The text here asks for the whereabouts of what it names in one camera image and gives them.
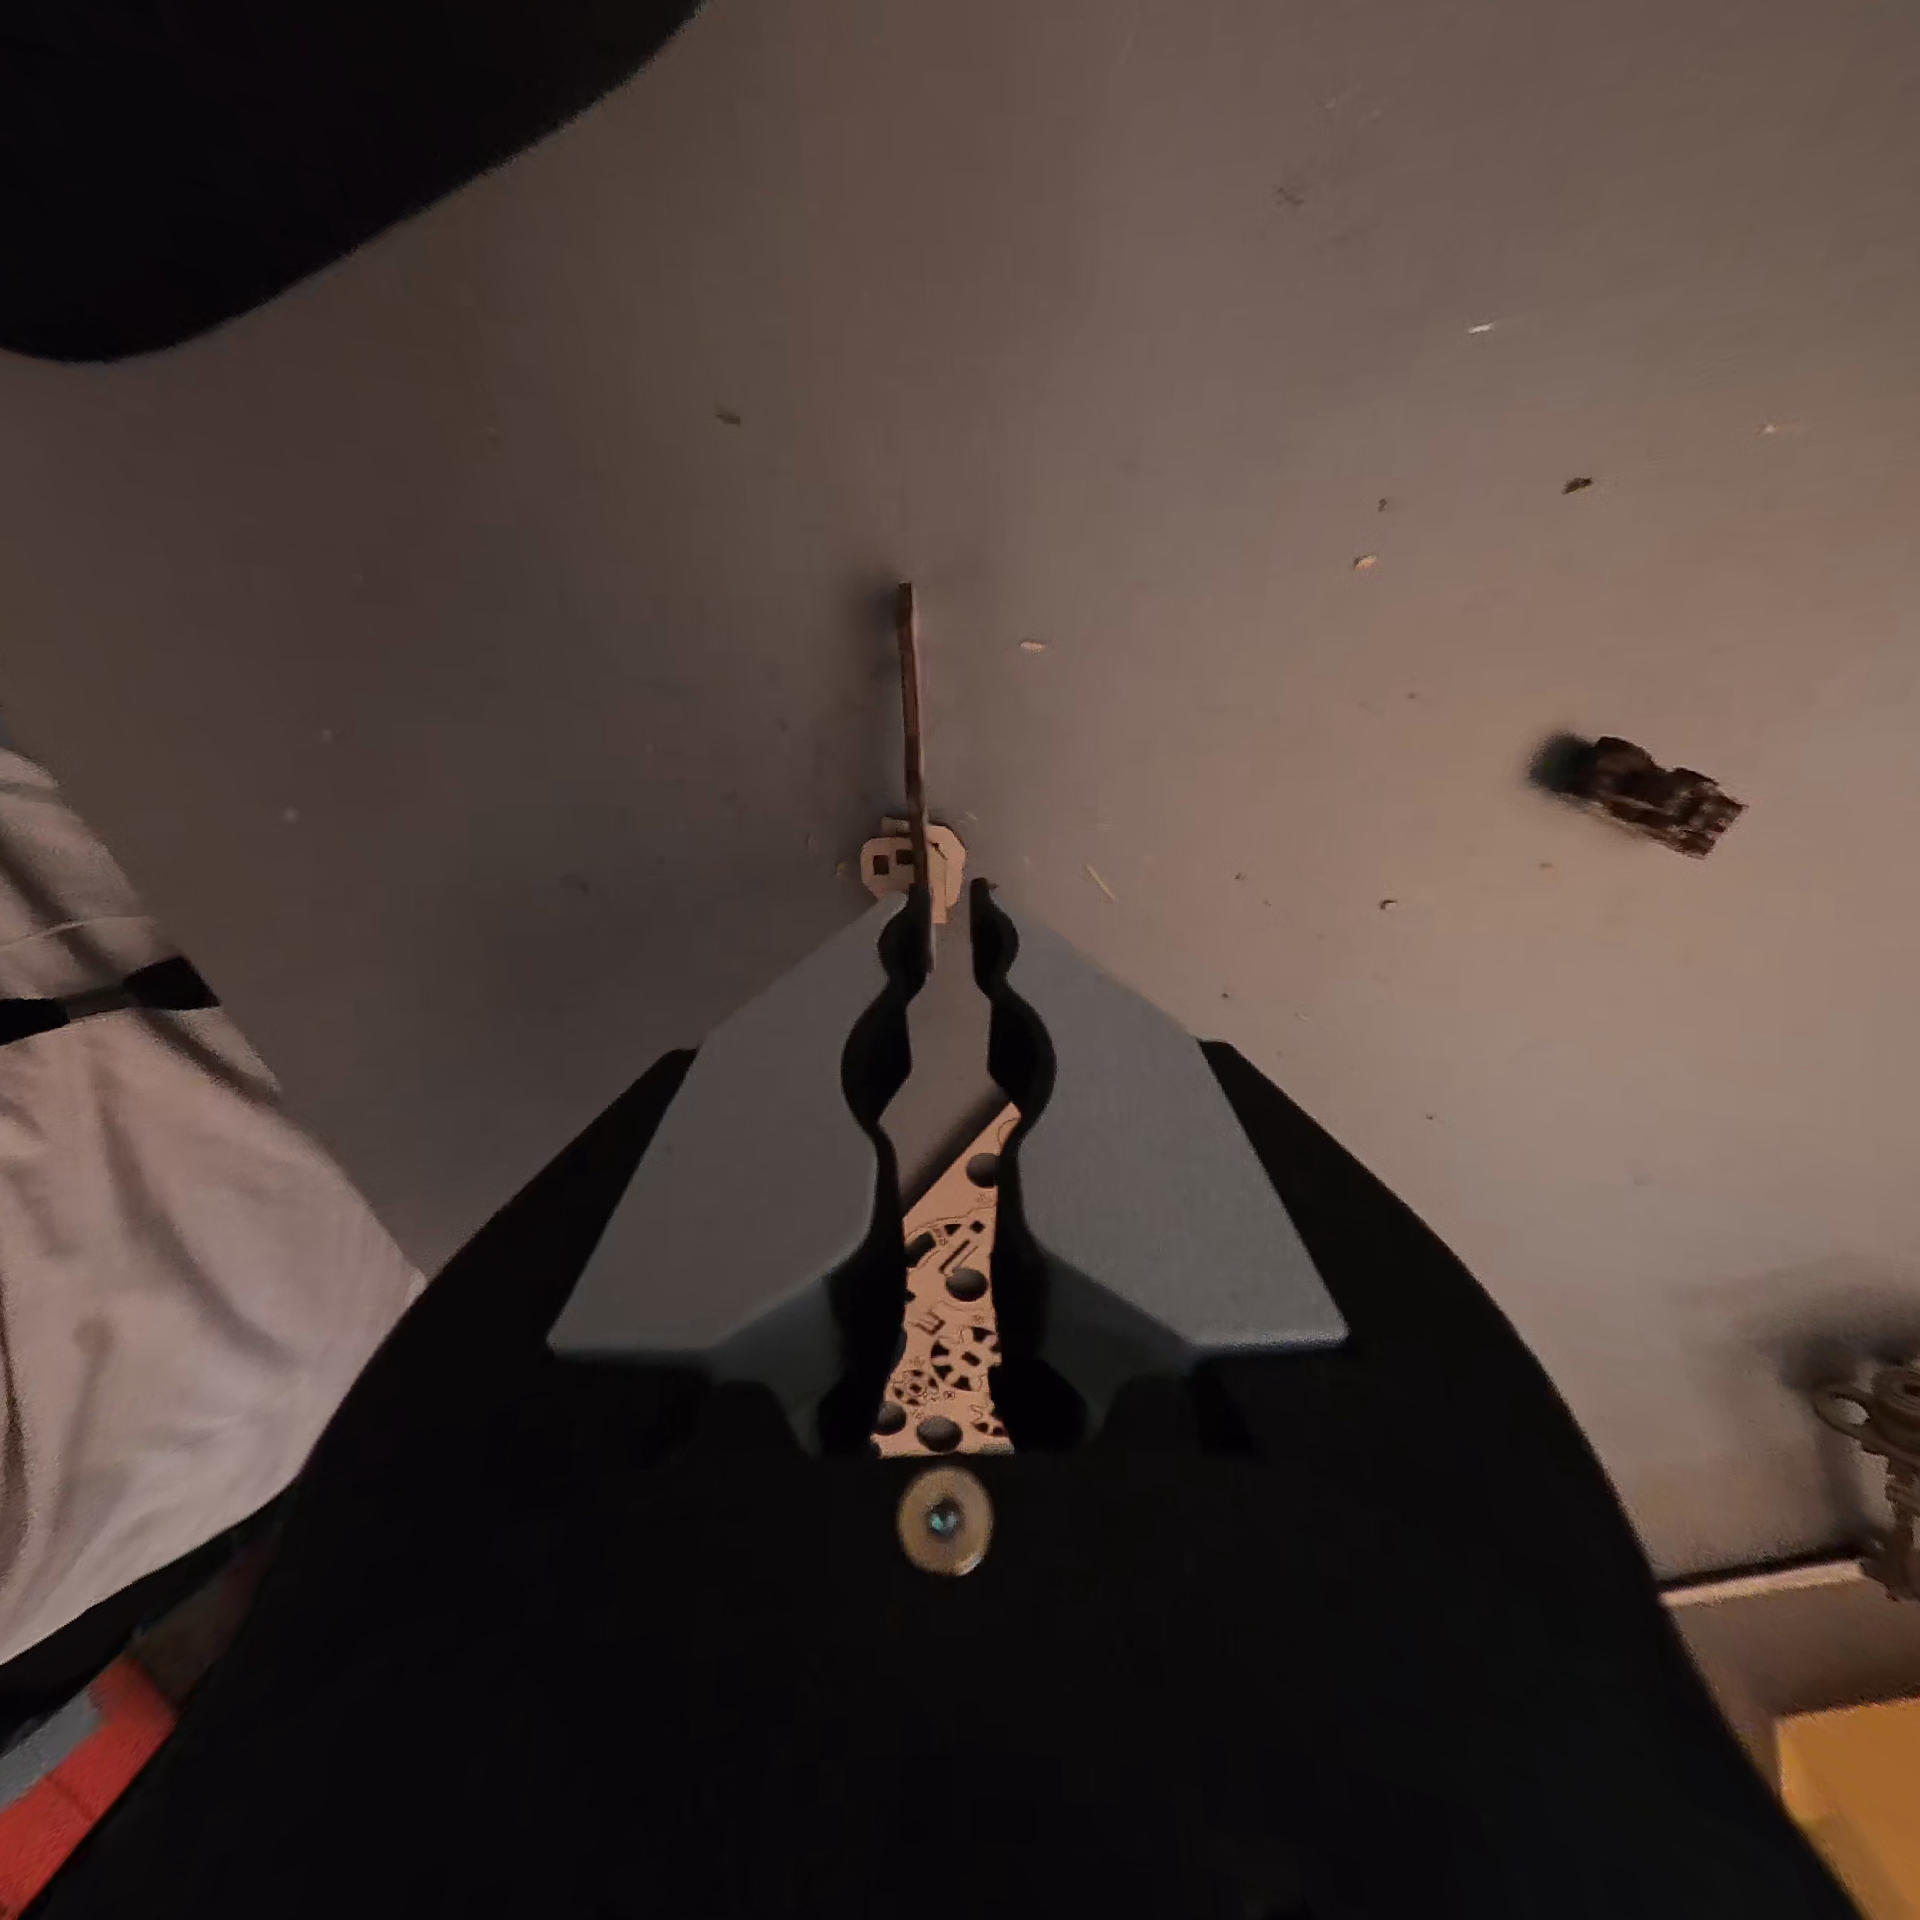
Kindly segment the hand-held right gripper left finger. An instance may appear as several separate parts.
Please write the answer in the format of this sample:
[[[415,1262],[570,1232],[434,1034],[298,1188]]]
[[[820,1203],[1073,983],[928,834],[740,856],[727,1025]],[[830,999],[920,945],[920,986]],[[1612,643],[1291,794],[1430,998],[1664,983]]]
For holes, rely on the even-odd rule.
[[[763,1388],[809,1454],[860,1454],[905,1313],[897,1153],[928,899],[894,897],[715,1026],[550,1335],[564,1361]]]

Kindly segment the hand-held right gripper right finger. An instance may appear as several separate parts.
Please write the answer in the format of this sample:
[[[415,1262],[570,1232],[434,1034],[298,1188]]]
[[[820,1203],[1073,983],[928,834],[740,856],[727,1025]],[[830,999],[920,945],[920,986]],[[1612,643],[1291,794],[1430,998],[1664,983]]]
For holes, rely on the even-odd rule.
[[[1347,1318],[1203,1043],[988,880],[969,884],[1000,1151],[992,1396],[1071,1452],[1142,1382],[1337,1353]]]

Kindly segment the small wooden plate square holes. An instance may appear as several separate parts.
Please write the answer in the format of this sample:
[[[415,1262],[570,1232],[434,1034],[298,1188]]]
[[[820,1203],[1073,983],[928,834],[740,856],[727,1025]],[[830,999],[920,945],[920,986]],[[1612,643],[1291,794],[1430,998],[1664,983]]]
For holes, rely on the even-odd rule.
[[[923,834],[907,818],[882,818],[858,860],[860,878],[875,902],[928,894],[936,929],[950,927],[967,887],[969,852],[961,836],[942,825],[927,825]]]

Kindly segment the thin wooden strip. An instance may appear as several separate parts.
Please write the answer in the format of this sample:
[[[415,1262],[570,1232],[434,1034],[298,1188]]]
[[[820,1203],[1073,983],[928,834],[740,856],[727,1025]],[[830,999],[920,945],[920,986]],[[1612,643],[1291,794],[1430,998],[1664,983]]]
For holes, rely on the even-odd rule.
[[[894,592],[894,635],[900,688],[900,737],[904,737],[904,817],[911,852],[911,887],[920,902],[920,948],[921,971],[928,976],[938,966],[938,934],[942,887],[936,874],[928,827],[928,768],[923,727],[923,668],[921,668],[921,614],[912,583],[899,583]]]

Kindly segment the laser-cut plywood parts sheet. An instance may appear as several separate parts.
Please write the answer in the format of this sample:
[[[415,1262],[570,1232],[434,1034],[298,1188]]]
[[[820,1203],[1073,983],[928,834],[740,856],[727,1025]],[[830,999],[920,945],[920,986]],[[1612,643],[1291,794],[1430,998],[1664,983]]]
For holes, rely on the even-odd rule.
[[[986,1456],[1014,1446],[992,1396],[1002,1362],[992,1262],[1000,1161],[1020,1123],[1004,1107],[904,1217],[905,1303],[875,1456]]]

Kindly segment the wooden gear model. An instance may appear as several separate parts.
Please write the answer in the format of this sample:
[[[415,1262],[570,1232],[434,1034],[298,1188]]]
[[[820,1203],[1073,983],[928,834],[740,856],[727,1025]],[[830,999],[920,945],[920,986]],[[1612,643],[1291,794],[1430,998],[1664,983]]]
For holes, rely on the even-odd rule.
[[[1881,1366],[1866,1385],[1816,1393],[1816,1416],[1884,1468],[1889,1523],[1862,1568],[1889,1599],[1918,1603],[1918,1366]]]

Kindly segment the person's white shirt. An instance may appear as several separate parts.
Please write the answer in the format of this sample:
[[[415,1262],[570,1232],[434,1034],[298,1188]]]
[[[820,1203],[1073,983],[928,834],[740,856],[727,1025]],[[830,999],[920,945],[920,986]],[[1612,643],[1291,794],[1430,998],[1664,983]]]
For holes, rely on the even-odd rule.
[[[3,750],[3,1655],[250,1523],[423,1281]]]

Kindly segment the small wooden gear assembly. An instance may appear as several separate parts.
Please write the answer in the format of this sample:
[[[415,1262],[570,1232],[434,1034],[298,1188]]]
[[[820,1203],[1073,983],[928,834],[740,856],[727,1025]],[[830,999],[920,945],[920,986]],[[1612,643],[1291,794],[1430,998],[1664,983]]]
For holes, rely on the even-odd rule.
[[[1527,767],[1545,795],[1680,857],[1711,857],[1746,804],[1687,767],[1657,762],[1623,737],[1553,735]]]

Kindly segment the orange reflective vest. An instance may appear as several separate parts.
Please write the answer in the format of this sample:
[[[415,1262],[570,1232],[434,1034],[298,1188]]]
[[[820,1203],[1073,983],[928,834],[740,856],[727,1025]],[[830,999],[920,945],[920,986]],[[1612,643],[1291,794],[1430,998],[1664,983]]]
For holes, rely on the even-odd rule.
[[[4,1919],[35,1907],[175,1731],[177,1707],[127,1655],[4,1744]]]

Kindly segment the yellow box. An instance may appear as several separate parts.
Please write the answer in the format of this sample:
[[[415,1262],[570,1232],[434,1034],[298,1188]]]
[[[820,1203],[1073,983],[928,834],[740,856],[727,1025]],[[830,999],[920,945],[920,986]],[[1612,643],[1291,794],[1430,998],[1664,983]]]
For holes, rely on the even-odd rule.
[[[1862,1916],[1918,1916],[1918,1699],[1774,1724],[1788,1814]]]

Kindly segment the black rounded object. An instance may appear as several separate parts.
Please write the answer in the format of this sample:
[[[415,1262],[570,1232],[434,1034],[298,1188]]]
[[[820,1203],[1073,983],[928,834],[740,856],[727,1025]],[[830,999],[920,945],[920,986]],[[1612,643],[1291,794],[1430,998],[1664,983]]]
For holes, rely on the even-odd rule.
[[[4,2],[3,347],[280,297],[642,71],[695,2]]]

